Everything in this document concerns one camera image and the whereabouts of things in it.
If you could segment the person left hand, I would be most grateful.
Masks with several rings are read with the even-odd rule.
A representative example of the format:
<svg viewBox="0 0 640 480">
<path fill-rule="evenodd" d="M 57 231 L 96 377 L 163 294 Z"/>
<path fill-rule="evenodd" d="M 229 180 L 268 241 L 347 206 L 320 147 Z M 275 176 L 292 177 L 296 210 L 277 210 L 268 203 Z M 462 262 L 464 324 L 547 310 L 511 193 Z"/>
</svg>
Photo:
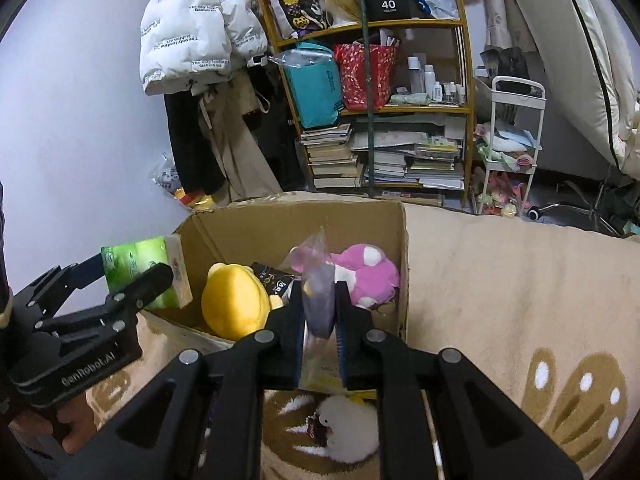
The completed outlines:
<svg viewBox="0 0 640 480">
<path fill-rule="evenodd" d="M 58 404 L 54 414 L 41 414 L 22 411 L 9 423 L 15 437 L 24 443 L 32 443 L 37 438 L 52 436 L 63 427 L 65 437 L 60 440 L 66 454 L 77 453 L 96 435 L 94 411 L 83 392 L 62 404 Z"/>
</svg>

